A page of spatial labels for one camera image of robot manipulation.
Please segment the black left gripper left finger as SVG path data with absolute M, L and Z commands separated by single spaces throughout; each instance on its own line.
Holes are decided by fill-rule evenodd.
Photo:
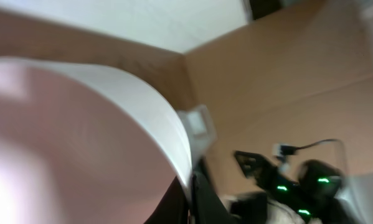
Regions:
M 188 224 L 189 205 L 177 177 L 144 224 Z

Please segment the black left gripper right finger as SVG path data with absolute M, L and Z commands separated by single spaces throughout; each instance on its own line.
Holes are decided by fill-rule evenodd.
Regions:
M 192 215 L 196 224 L 234 224 L 210 181 L 205 159 L 192 172 Z

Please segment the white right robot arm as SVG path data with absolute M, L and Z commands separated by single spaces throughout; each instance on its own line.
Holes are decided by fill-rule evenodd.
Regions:
M 234 152 L 242 174 L 272 200 L 289 207 L 303 221 L 373 223 L 373 175 L 348 176 L 317 159 L 304 161 L 296 180 L 281 173 L 265 156 Z

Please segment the white bowl with rice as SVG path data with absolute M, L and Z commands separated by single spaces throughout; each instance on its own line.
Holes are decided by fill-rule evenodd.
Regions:
M 143 223 L 191 170 L 181 120 L 142 79 L 0 58 L 0 223 Z

